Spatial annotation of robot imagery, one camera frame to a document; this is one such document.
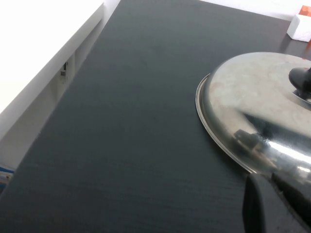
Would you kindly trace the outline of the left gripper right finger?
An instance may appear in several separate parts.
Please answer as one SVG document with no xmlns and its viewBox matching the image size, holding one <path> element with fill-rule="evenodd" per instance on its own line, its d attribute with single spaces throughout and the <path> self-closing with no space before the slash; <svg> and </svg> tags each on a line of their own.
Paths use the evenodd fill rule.
<svg viewBox="0 0 311 233">
<path fill-rule="evenodd" d="M 272 181 L 305 226 L 311 228 L 311 183 L 283 172 L 272 174 Z"/>
</svg>

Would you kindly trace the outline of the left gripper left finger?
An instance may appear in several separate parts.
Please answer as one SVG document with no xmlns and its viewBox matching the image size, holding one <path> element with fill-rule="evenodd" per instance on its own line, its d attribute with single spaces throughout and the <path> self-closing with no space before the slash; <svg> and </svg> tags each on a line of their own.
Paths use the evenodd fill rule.
<svg viewBox="0 0 311 233">
<path fill-rule="evenodd" d="M 246 233 L 308 233 L 300 217 L 291 208 L 272 181 L 272 176 L 250 174 L 246 179 L 242 206 Z"/>
</svg>

